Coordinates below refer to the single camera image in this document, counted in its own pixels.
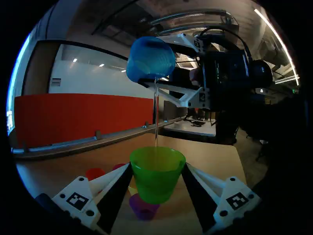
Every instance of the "plastic cup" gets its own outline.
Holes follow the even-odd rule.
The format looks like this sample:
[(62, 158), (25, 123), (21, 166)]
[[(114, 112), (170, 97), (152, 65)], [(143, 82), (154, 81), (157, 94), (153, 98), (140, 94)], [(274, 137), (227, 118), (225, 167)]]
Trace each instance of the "plastic cup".
[(170, 46), (156, 37), (141, 37), (131, 46), (126, 74), (133, 82), (139, 79), (163, 78), (175, 68), (175, 55)]
[(141, 199), (161, 204), (172, 195), (186, 159), (171, 148), (144, 147), (131, 153), (130, 162)]

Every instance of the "white wall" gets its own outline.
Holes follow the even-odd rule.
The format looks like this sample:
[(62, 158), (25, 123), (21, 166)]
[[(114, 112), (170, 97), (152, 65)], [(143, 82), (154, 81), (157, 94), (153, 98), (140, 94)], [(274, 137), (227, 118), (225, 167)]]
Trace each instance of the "white wall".
[(61, 78), (60, 87), (52, 87), (49, 93), (83, 93), (132, 96), (153, 99), (154, 93), (132, 82), (125, 72), (72, 61), (56, 61), (53, 78)]

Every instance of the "ceiling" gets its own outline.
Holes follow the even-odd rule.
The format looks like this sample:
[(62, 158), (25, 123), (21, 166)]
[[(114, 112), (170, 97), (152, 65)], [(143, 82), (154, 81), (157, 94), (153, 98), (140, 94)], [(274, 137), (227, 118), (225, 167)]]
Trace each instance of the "ceiling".
[[(212, 9), (229, 14), (199, 14)], [(102, 37), (129, 48), (141, 36), (160, 36), (186, 33), (197, 35), (209, 25), (219, 25), (237, 33), (247, 43), (254, 59), (266, 59), (271, 67), (278, 68), (274, 79), (283, 78), (281, 75), (290, 74), (290, 64), (282, 52), (276, 37), (254, 12), (254, 9), (266, 13), (262, 7), (251, 0), (84, 0), (72, 21), (71, 33), (78, 31), (94, 37)], [(190, 17), (179, 17), (153, 23), (154, 20), (174, 13), (193, 11)], [(224, 34), (237, 46), (243, 49), (239, 40), (228, 33)], [(177, 61), (188, 61), (182, 55), (176, 56)], [(195, 62), (180, 63), (181, 67), (192, 69)], [(295, 81), (281, 83), (290, 88), (296, 86)]]

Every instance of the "desk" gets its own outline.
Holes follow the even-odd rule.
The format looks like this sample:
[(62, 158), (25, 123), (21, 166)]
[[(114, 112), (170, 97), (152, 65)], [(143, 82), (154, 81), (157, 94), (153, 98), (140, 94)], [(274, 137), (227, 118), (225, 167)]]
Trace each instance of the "desk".
[(175, 131), (175, 132), (182, 132), (187, 134), (195, 134), (195, 135), (201, 135), (201, 136), (215, 136), (216, 135), (216, 129), (215, 126), (211, 126), (211, 123), (209, 121), (203, 121), (205, 124), (203, 124), (201, 127), (192, 127), (192, 123), (189, 121), (178, 121), (173, 124), (170, 124), (168, 126), (165, 126), (165, 130)]
[[(144, 134), (103, 148), (62, 158), (18, 162), (17, 169), (33, 197), (44, 192), (55, 196), (86, 170), (100, 167), (105, 172), (118, 163), (129, 161), (130, 153), (140, 147), (153, 146), (154, 134)], [(237, 150), (233, 146), (216, 145), (159, 136), (159, 146), (180, 151), (194, 167), (222, 180), (238, 177), (246, 183)], [(139, 221), (131, 210), (127, 192), (112, 228), (115, 234), (202, 234), (186, 186), (180, 176), (171, 198), (158, 209), (155, 218)]]

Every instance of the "purple cup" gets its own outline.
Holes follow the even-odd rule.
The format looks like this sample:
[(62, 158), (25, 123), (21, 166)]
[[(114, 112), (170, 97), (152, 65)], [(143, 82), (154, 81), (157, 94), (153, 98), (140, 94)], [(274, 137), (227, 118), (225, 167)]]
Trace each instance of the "purple cup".
[(157, 212), (160, 204), (153, 205), (144, 202), (138, 193), (130, 197), (130, 207), (133, 209), (135, 215), (141, 220), (152, 220)]

